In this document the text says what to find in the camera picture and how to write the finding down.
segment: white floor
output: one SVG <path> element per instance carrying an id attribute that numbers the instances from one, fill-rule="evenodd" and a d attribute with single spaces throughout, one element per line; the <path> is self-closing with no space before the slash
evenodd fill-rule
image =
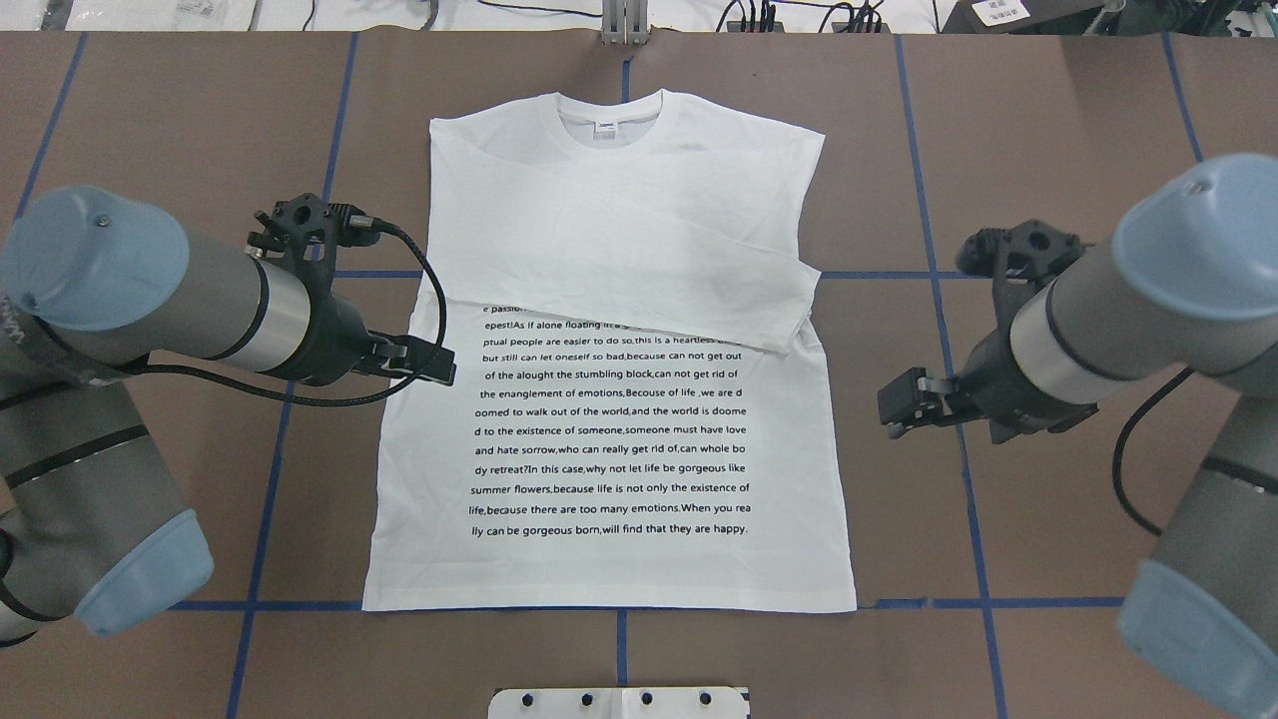
<path id="1" fill-rule="evenodd" d="M 311 14 L 312 0 L 74 0 L 68 29 L 259 29 L 300 31 Z M 599 0 L 502 0 L 516 5 L 558 6 L 598 13 Z M 750 0 L 741 0 L 749 6 Z M 813 0 L 828 3 L 833 0 Z M 956 0 L 937 0 L 941 24 Z M 560 29 L 598 28 L 599 20 L 562 13 L 505 10 L 477 0 L 438 0 L 435 29 Z M 653 27 L 684 32 L 714 29 L 727 0 L 649 0 Z M 40 29 L 49 0 L 0 0 L 0 29 Z M 898 33 L 935 32 L 932 0 L 883 0 L 879 13 Z M 826 10 L 801 5 L 778 5 L 777 20 L 786 32 L 815 32 Z M 420 28 L 428 6 L 422 0 L 316 0 L 316 15 L 307 29 L 358 31 L 376 26 Z M 728 19 L 736 19 L 734 10 Z M 842 20 L 838 10 L 833 20 Z M 1235 13 L 1235 27 L 1258 37 L 1273 37 L 1260 14 Z"/>

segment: neckline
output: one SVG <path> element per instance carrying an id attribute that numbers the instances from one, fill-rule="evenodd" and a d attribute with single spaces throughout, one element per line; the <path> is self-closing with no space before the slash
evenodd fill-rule
<path id="1" fill-rule="evenodd" d="M 658 89 L 652 95 L 620 105 L 594 105 L 552 92 L 543 95 L 541 103 L 541 117 L 547 133 L 565 152 L 576 157 L 612 157 L 644 152 L 666 133 L 666 128 L 674 123 L 677 111 L 679 95 L 668 89 Z M 648 128 L 648 132 L 630 144 L 590 147 L 569 134 L 567 128 L 564 126 L 564 116 L 587 121 L 627 121 L 644 117 L 654 117 L 656 121 Z"/>

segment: light blue joint cap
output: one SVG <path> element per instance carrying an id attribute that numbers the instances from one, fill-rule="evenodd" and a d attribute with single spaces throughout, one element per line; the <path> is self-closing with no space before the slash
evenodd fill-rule
<path id="1" fill-rule="evenodd" d="M 111 567 L 84 595 L 75 617 L 100 637 L 123 632 L 187 599 L 213 575 L 196 511 L 169 520 Z"/>
<path id="2" fill-rule="evenodd" d="M 105 331 L 153 312 L 181 284 L 187 232 L 167 212 L 87 184 L 31 203 L 0 253 L 0 286 L 56 327 Z"/>
<path id="3" fill-rule="evenodd" d="M 1245 719 L 1278 711 L 1278 655 L 1214 596 L 1166 564 L 1140 563 L 1118 633 L 1155 669 Z"/>
<path id="4" fill-rule="evenodd" d="M 1118 222 L 1114 262 L 1153 301 L 1190 317 L 1278 314 L 1278 158 L 1199 163 Z"/>

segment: brown table surface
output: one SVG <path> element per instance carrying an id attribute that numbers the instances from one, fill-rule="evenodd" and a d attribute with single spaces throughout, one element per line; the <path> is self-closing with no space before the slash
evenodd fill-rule
<path id="1" fill-rule="evenodd" d="M 68 621 L 0 654 L 0 715 L 482 718 L 504 687 L 712 683 L 749 687 L 757 718 L 1220 715 L 1113 628 L 1154 543 L 1109 453 L 1167 373 L 998 448 L 980 427 L 889 442 L 874 393 L 961 367 L 992 327 L 988 284 L 952 271 L 970 232 L 1039 217 L 1103 240 L 1203 156 L 1278 153 L 1274 77 L 1273 41 L 1158 36 L 0 34 L 0 217 L 92 183 L 239 244 L 254 209 L 313 190 L 424 238 L 428 119 L 551 91 L 667 87 L 826 133 L 800 239 L 826 272 L 813 314 L 863 607 L 364 614 L 381 406 L 281 412 L 144 378 L 130 392 L 217 570 L 116 637 Z M 389 240 L 346 250 L 336 290 L 399 331 L 413 266 Z M 1137 430 L 1128 492 L 1157 522 L 1231 402 L 1195 379 Z"/>

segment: robotic arm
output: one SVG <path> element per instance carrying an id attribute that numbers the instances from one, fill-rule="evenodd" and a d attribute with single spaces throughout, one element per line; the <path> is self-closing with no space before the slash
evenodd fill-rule
<path id="1" fill-rule="evenodd" d="M 1143 659 L 1212 704 L 1278 711 L 1278 160 L 1210 160 L 1084 252 L 1042 222 L 982 230 L 958 257 L 994 280 L 998 328 L 962 373 L 879 392 L 892 437 L 988 419 L 996 444 L 1066 432 L 1172 364 L 1242 393 L 1123 603 Z"/>
<path id="2" fill-rule="evenodd" d="M 242 253 L 82 185 L 14 223 L 0 255 L 0 471 L 15 503 L 0 516 L 0 647 L 72 614 L 93 633 L 119 632 L 212 573 L 194 512 L 119 381 L 188 374 L 312 406 L 373 402 L 418 379 L 452 384 L 438 280 L 400 227 L 313 194 L 257 218 L 263 231 Z M 337 248 L 382 231 L 408 244 L 438 292 L 435 341 L 369 331 L 330 291 Z M 350 401 L 298 398 L 147 365 L 156 349 L 305 386 L 351 372 L 400 382 Z"/>

